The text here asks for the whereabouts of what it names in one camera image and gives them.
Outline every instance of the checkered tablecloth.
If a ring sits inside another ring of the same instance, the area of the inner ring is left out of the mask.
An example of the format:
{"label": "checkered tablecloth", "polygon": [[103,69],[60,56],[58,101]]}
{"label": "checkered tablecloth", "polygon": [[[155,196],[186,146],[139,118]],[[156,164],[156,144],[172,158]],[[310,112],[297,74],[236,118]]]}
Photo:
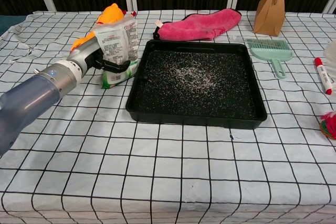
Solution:
{"label": "checkered tablecloth", "polygon": [[[139,56],[157,19],[194,12],[138,12]],[[12,27],[0,93],[66,58],[99,14],[36,12]],[[252,32],[254,14],[210,42],[267,37]],[[90,69],[0,158],[0,223],[336,223],[336,141],[319,131],[336,98],[313,64],[336,17],[287,13],[279,38],[294,51],[285,80],[252,57],[268,112],[255,130],[137,123],[125,110],[132,79],[103,90]]]}

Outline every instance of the orange plush toy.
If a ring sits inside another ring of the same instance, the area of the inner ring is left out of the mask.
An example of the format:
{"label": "orange plush toy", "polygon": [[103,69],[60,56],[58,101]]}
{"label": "orange plush toy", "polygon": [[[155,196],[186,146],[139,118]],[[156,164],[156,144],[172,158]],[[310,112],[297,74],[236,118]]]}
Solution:
{"label": "orange plush toy", "polygon": [[[126,11],[122,11],[116,3],[105,8],[103,13],[98,17],[97,24],[112,24],[118,22],[124,18]],[[91,31],[86,37],[77,39],[73,44],[70,50],[73,51],[76,47],[80,46],[84,42],[95,36],[94,32]]]}

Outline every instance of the brown paper bag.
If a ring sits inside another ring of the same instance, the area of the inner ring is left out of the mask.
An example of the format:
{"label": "brown paper bag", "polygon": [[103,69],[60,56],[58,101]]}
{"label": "brown paper bag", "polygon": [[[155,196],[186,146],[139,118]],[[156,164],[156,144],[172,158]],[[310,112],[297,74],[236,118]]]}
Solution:
{"label": "brown paper bag", "polygon": [[254,32],[278,36],[285,20],[285,0],[260,0],[254,20]]}

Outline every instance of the mint green dustpan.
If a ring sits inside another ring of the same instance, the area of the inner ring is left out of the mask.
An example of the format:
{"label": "mint green dustpan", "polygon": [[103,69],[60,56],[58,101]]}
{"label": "mint green dustpan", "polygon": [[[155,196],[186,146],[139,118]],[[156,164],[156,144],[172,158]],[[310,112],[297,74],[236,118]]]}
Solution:
{"label": "mint green dustpan", "polygon": [[290,60],[292,50],[284,40],[248,39],[248,45],[252,54],[260,60],[272,63],[274,72],[279,79],[286,78],[286,71],[282,67],[282,61]]}

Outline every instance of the dustpan handle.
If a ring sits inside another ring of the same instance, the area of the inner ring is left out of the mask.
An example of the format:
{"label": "dustpan handle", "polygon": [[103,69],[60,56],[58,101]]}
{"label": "dustpan handle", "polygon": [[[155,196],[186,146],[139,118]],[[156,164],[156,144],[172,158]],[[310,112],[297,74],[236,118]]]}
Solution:
{"label": "dustpan handle", "polygon": [[272,66],[275,72],[275,75],[279,78],[279,79],[284,79],[286,78],[286,72],[284,70],[284,68],[282,67],[282,64],[279,60],[271,60],[272,62]]}

